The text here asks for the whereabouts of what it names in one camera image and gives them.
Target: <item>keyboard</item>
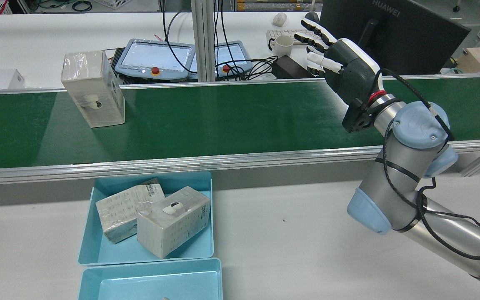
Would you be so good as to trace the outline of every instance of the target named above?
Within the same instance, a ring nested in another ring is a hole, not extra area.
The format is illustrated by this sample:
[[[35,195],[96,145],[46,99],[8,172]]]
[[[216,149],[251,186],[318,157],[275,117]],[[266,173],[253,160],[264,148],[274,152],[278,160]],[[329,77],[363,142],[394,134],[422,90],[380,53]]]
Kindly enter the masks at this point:
[[[303,29],[272,29],[266,32],[266,42],[268,42],[270,38],[276,38],[280,35],[287,35],[294,39],[294,45],[306,45],[304,42],[302,43],[294,38],[294,34],[297,32],[303,33],[313,39],[320,38],[319,36],[315,35],[314,32],[311,32],[310,30],[307,30],[304,28]]]

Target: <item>light blue plastic bin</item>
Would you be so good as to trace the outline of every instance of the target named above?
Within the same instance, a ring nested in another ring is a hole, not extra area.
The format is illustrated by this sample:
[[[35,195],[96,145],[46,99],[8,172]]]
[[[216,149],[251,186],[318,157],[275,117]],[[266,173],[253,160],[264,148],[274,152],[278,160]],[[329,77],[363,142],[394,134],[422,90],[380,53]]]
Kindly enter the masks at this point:
[[[82,273],[79,300],[222,300],[217,258],[90,267]]]
[[[193,258],[210,258],[214,254],[214,230],[212,222],[212,177],[210,172],[183,172],[148,175],[132,175],[98,178],[90,196],[88,218],[80,246],[78,263],[81,265],[111,265],[155,262],[157,258],[139,244],[136,235],[117,244],[107,240],[101,228],[99,214],[95,203],[107,196],[126,190],[132,186],[158,177],[160,186],[166,196],[177,192],[185,186],[200,191],[211,199],[210,220],[208,226],[163,260],[186,260]]]

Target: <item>computer mouse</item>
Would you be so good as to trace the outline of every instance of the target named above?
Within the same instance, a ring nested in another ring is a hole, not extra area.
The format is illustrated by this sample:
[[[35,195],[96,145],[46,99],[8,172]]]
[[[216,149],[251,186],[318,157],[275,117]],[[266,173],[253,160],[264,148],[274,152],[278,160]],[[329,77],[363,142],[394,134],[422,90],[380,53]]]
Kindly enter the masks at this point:
[[[320,21],[320,17],[318,17],[318,14],[314,11],[310,11],[305,15],[305,19],[309,19],[311,21],[314,21],[318,23]]]
[[[284,25],[285,22],[286,22],[286,14],[284,12],[280,12],[275,15],[272,21],[272,24],[275,26],[281,27],[282,25]]]

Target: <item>black monitor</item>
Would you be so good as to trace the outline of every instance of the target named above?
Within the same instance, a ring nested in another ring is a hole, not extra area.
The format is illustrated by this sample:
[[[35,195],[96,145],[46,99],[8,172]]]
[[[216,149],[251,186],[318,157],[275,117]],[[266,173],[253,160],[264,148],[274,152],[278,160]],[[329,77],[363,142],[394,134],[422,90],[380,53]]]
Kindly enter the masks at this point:
[[[401,75],[438,74],[470,32],[410,0],[324,0],[320,25]]]

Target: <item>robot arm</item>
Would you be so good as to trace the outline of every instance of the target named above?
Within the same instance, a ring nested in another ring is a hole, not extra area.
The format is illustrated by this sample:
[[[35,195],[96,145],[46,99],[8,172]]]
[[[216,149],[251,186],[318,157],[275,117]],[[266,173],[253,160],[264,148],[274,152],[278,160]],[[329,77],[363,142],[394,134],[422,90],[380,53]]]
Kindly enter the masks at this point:
[[[352,133],[375,127],[385,137],[375,165],[348,205],[349,215],[379,234],[396,230],[480,280],[480,224],[423,195],[435,187],[434,176],[457,161],[447,143],[447,114],[415,90],[421,102],[408,105],[387,93],[381,71],[389,70],[381,70],[351,40],[337,40],[310,20],[301,23],[320,36],[295,35],[309,45],[307,59],[314,63],[309,70],[324,76],[349,106],[344,128]],[[421,178],[432,178],[433,185],[416,190]]]

